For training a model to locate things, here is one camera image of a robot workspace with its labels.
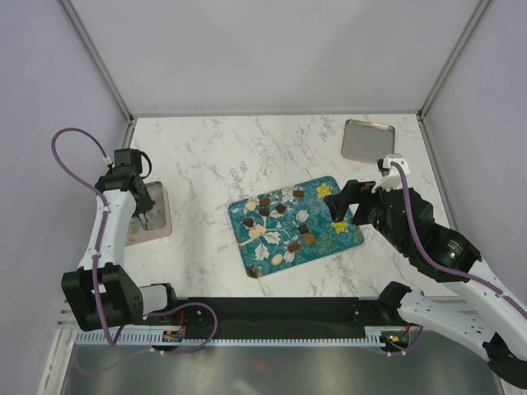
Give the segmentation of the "brown rectangular chocolate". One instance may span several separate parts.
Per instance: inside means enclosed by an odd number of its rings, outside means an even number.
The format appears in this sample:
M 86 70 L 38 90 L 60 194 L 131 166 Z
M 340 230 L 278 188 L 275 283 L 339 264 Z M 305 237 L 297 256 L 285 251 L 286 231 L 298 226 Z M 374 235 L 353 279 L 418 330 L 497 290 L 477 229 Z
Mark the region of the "brown rectangular chocolate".
M 300 249 L 300 245 L 298 243 L 290 244 L 287 246 L 287 250 L 291 253 L 295 253 Z

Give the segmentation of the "white leaf chocolate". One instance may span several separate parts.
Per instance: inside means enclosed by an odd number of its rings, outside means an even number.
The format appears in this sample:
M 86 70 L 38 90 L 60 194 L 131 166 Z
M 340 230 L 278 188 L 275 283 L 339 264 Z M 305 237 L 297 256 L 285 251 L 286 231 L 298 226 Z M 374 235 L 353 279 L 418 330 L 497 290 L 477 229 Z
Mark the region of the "white leaf chocolate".
M 246 211 L 255 211 L 258 203 L 256 201 L 250 200 L 245 204 Z

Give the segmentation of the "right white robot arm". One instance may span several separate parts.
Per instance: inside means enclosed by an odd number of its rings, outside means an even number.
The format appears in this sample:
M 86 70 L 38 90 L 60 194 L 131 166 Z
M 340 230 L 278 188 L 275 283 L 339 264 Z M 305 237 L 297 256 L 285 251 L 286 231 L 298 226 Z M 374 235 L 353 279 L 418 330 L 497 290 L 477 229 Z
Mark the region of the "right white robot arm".
M 526 306 L 497 278 L 480 251 L 460 232 L 436 223 L 433 206 L 413 188 L 385 190 L 374 182 L 350 180 L 324 197 L 333 222 L 343 221 L 349 206 L 356 226 L 372 225 L 421 274 L 452 290 L 478 312 L 483 330 L 462 323 L 455 312 L 426 318 L 410 304 L 411 291 L 376 304 L 376 314 L 392 325 L 404 318 L 471 347 L 491 371 L 507 383 L 526 387 Z

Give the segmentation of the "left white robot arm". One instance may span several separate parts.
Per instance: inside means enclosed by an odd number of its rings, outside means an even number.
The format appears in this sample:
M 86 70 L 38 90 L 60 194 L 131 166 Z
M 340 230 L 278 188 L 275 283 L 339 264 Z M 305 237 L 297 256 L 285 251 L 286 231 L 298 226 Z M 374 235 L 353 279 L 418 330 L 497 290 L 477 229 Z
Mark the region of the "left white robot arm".
M 153 208 L 153 200 L 132 165 L 115 166 L 99 177 L 96 218 L 77 270 L 63 274 L 61 287 L 85 332 L 139 323 L 148 314 L 172 324 L 180 304 L 169 283 L 138 286 L 124 270 L 128 226 Z

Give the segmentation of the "metal tongs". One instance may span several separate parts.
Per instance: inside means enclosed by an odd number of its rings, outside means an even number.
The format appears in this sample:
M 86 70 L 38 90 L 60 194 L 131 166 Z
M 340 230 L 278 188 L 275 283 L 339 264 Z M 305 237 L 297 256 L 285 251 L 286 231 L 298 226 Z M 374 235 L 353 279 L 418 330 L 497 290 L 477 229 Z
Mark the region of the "metal tongs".
M 149 230 L 148 220 L 144 214 L 138 214 L 138 221 L 144 230 Z

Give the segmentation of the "dark round chocolate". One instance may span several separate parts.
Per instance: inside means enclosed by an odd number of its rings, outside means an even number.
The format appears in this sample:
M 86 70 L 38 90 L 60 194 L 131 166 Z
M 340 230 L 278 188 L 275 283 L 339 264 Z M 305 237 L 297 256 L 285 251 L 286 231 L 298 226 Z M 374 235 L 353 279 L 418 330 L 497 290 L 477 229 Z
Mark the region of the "dark round chocolate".
M 246 227 L 253 227 L 254 226 L 254 220 L 252 218 L 246 218 L 243 220 L 243 224 Z

